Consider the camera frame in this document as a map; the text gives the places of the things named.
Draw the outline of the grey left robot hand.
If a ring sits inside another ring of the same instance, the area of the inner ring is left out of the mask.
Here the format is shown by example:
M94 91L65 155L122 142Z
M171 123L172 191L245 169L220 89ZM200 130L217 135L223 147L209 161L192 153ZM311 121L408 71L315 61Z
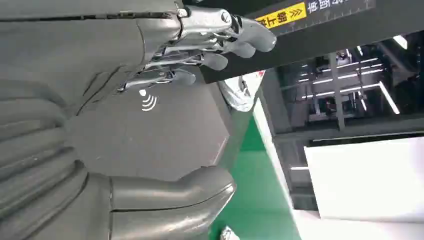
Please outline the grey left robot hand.
M195 80L228 52L270 52L256 20L179 0L0 3L0 237L3 240L193 240L236 183L218 166L176 181L90 171L66 122L114 92Z

